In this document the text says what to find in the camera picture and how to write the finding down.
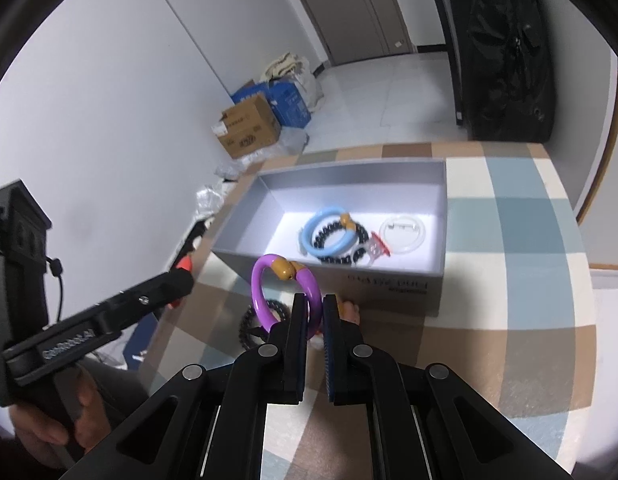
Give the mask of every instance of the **shoebox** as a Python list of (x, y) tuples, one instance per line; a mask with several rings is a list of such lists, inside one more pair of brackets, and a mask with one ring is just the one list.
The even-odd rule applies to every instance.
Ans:
[[(395, 216), (419, 218), (425, 227), (422, 244), (406, 254), (380, 256), (371, 266), (325, 264), (303, 254), (298, 233), (314, 214), (340, 206), (369, 235)], [(401, 314), (438, 311), (446, 245), (446, 169), (443, 160), (394, 158), (321, 162), (260, 171), (219, 227), (212, 251), (250, 282), (251, 269), (262, 254), (274, 253), (304, 264), (323, 294), (336, 293), (362, 308), (382, 302), (382, 309)], [(329, 218), (326, 225), (337, 220)], [(334, 232), (326, 245), (342, 236)], [(263, 285), (296, 290), (267, 269)]]
[(280, 123), (262, 94), (256, 94), (222, 112), (212, 127), (231, 158), (240, 158), (278, 142)]
[(311, 121), (311, 113), (306, 107), (300, 92), (290, 81), (258, 83), (253, 81), (244, 85), (231, 96), (234, 103), (244, 101), (261, 93), (271, 106), (273, 114), (282, 126), (303, 128)]

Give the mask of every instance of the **purple ring toy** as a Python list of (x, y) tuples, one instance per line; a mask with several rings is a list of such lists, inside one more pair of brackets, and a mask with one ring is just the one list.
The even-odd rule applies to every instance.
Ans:
[(269, 267), (281, 280), (294, 280), (302, 287), (309, 301), (309, 324), (307, 339), (311, 339), (320, 326), (322, 320), (322, 294), (315, 277), (309, 269), (298, 262), (289, 262), (278, 254), (260, 256), (251, 271), (251, 299), (253, 309), (262, 323), (262, 327), (271, 331), (271, 327), (278, 322), (269, 310), (264, 294), (262, 293), (262, 272)]

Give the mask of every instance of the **checkered tablecloth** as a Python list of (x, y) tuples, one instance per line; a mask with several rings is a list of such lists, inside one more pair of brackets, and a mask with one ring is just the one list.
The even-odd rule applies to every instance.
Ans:
[[(446, 159), (448, 227), (437, 317), (362, 311), (366, 342), (408, 365), (448, 364), (571, 471), (596, 368), (594, 301), (580, 232), (538, 144), (387, 144), (278, 158), (249, 169), (194, 254), (198, 282), (167, 313), (140, 370), (151, 392), (190, 363), (231, 363), (249, 288), (210, 251), (260, 170), (333, 160)], [(290, 294), (266, 296), (292, 304)], [(268, 408), (263, 479), (371, 478), (364, 406), (327, 402), (322, 353), (310, 348), (300, 406)]]

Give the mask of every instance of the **open box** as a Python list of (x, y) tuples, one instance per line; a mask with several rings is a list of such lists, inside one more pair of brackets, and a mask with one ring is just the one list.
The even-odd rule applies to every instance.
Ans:
[[(369, 267), (364, 265), (367, 257), (357, 266), (324, 264), (300, 252), (298, 232), (328, 206), (348, 210), (369, 234), (392, 216), (418, 216), (426, 237), (415, 251), (381, 256)], [(443, 160), (323, 162), (262, 171), (223, 222), (212, 250), (248, 282), (262, 254), (280, 254), (305, 264), (323, 294), (334, 292), (362, 307), (381, 301), (382, 308), (396, 312), (434, 314), (442, 289), (446, 212)], [(297, 286), (280, 282), (269, 269), (263, 284), (291, 290)]]

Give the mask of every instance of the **blue box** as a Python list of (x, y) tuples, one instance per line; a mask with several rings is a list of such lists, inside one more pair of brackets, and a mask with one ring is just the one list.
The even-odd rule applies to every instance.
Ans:
[(311, 113), (295, 85), (289, 81), (258, 83), (241, 88), (231, 96), (235, 104), (262, 92), (273, 114), (282, 126), (303, 128), (311, 121)]

